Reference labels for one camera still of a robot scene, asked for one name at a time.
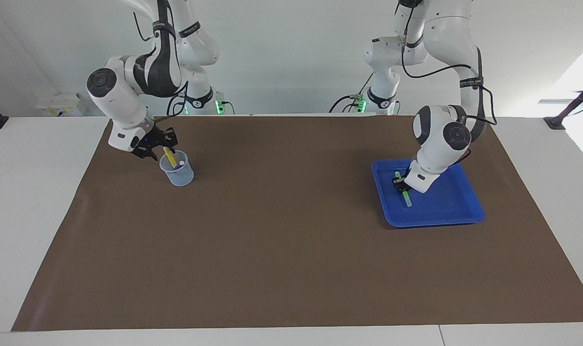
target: brown table mat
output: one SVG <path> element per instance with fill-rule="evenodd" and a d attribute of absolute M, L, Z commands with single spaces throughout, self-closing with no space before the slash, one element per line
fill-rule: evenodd
<path fill-rule="evenodd" d="M 416 154 L 411 121 L 169 120 L 196 171 L 184 188 L 108 128 L 13 330 L 583 321 L 583 285 L 492 130 L 463 163 L 485 222 L 387 225 L 371 164 Z"/>

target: plastic cup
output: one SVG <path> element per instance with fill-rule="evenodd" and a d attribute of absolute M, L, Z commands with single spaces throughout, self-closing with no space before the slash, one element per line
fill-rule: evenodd
<path fill-rule="evenodd" d="M 184 162 L 184 165 L 175 169 L 175 167 L 172 167 L 167 156 L 163 155 L 161 160 L 159 160 L 159 167 L 165 172 L 174 186 L 187 186 L 193 181 L 193 178 L 195 178 L 195 173 L 193 172 L 193 169 L 191 169 L 191 165 L 188 163 L 188 156 L 185 152 L 177 150 L 174 154 L 174 159 L 179 165 L 181 162 Z"/>

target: white table surface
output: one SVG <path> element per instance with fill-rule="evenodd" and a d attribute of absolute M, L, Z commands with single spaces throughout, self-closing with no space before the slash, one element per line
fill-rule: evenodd
<path fill-rule="evenodd" d="M 583 323 L 8 333 L 106 124 L 12 118 L 0 131 L 0 345 L 583 346 Z M 582 152 L 538 119 L 495 131 L 583 283 Z"/>

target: blue plastic tray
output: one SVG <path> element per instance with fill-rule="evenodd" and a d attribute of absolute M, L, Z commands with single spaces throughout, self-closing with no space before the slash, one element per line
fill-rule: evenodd
<path fill-rule="evenodd" d="M 450 167 L 424 195 L 409 191 L 407 208 L 403 195 L 392 183 L 396 172 L 405 175 L 410 160 L 383 160 L 372 164 L 385 218 L 396 228 L 467 225 L 482 222 L 485 214 L 462 167 Z"/>

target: green pen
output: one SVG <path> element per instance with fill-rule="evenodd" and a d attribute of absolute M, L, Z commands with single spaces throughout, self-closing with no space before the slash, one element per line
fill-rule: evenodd
<path fill-rule="evenodd" d="M 403 179 L 403 176 L 400 174 L 400 172 L 396 172 L 396 178 Z M 403 197 L 405 197 L 407 207 L 411 208 L 413 206 L 413 203 L 410 202 L 409 192 L 408 191 L 403 192 Z"/>

